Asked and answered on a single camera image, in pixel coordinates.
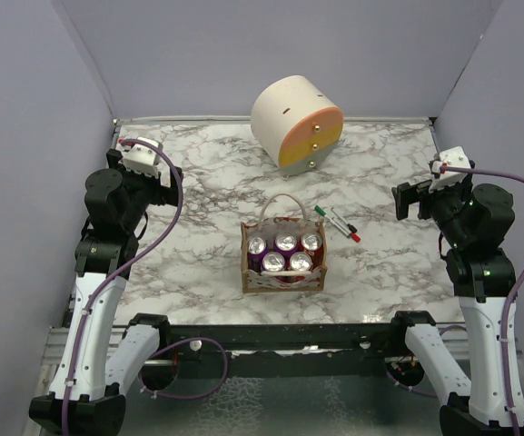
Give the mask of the red soda can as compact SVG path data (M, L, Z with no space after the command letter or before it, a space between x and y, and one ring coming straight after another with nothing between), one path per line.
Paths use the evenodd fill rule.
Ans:
M293 253L290 257L288 269L295 273L306 273L312 270L312 258L305 252Z
M307 253L313 260L323 254L323 239L317 232L304 233L299 240L299 250Z

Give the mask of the purple soda can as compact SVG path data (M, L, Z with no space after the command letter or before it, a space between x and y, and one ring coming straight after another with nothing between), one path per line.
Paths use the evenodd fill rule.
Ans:
M298 251L298 239L292 233L278 233L274 238L273 248L277 253L290 256Z
M254 235L247 239L247 260L248 268L259 273L262 270L262 259L269 251L267 241Z
M285 270L286 260L282 254L277 252L267 252L261 262L263 272L279 273Z

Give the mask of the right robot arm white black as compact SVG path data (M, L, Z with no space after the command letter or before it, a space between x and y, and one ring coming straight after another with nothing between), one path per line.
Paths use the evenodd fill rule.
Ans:
M440 404L444 435L524 435L524 394L515 344L515 269L501 244L515 220L513 197L466 175L439 190L430 181L392 188L396 216L412 204L431 219L450 249L446 270L464 317L470 372L444 344L428 314L397 312L388 333L390 348L412 353Z

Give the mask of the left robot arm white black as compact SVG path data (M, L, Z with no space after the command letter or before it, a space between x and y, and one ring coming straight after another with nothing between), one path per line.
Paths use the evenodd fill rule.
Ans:
M162 145L126 139L107 152L108 165L88 176L88 217L75 250L74 310L63 356L48 393L31 400L29 417L54 435L116 435L126 393L149 357L171 349L162 315L140 314L114 353L108 351L114 316L132 265L142 259L136 228L150 205L183 205L183 173L171 166L161 184Z

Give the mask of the red soda can front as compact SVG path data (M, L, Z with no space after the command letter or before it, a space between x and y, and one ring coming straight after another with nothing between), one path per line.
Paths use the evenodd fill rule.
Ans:
M317 232L304 233L299 240L299 250L307 253L313 260L323 254L323 239Z

